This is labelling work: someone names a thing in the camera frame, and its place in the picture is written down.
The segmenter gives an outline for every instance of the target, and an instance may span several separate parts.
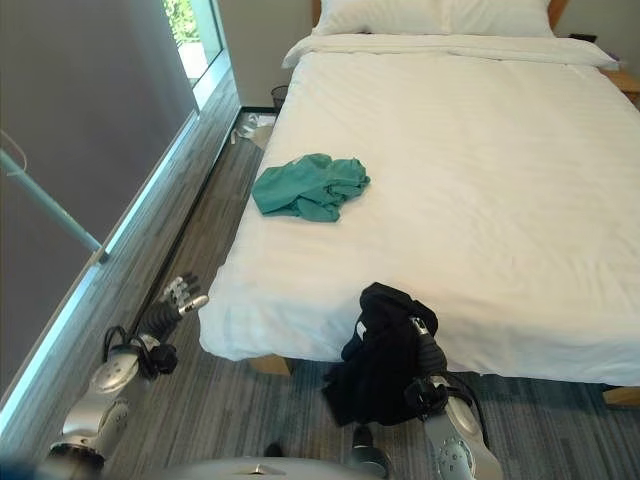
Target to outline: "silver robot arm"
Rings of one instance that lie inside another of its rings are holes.
[[[446,371],[444,353],[424,323],[417,317],[411,320],[422,345],[420,363],[425,372],[434,372],[427,373],[423,386],[428,386],[431,392],[450,391],[452,386],[444,373],[435,373]],[[500,462],[487,448],[482,428],[469,404],[455,395],[445,394],[440,398],[442,404],[433,409],[436,412],[422,418],[424,431],[435,450],[440,477],[443,480],[502,480]]]
[[[100,472],[151,382],[175,368],[176,350],[165,342],[187,313],[209,300],[206,295],[192,297],[196,281],[191,275],[173,280],[143,314],[134,335],[128,336],[121,327],[107,334],[105,361],[67,415],[60,438],[38,469],[40,476],[84,479]],[[114,333],[123,342],[110,348]]]

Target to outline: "wooden nightstand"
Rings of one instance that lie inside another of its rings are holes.
[[[624,70],[600,70],[600,72],[608,77],[631,100],[631,103],[635,104],[638,101],[640,98],[640,80]]]

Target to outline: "roller blind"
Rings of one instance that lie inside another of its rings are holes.
[[[162,2],[0,9],[0,126],[32,178],[102,242],[195,108]],[[1,184],[3,392],[89,255],[10,182]]]

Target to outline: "white pillow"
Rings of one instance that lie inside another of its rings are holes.
[[[315,35],[446,34],[446,0],[322,0]]]
[[[449,31],[463,35],[553,37],[549,0],[444,0]]]

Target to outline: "black cloth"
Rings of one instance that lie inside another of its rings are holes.
[[[438,319],[419,301],[380,283],[364,289],[360,306],[353,338],[342,349],[344,363],[331,369],[322,390],[333,417],[340,426],[352,421],[396,425],[415,418],[404,397],[421,374],[419,337],[410,317],[421,318],[432,336]]]

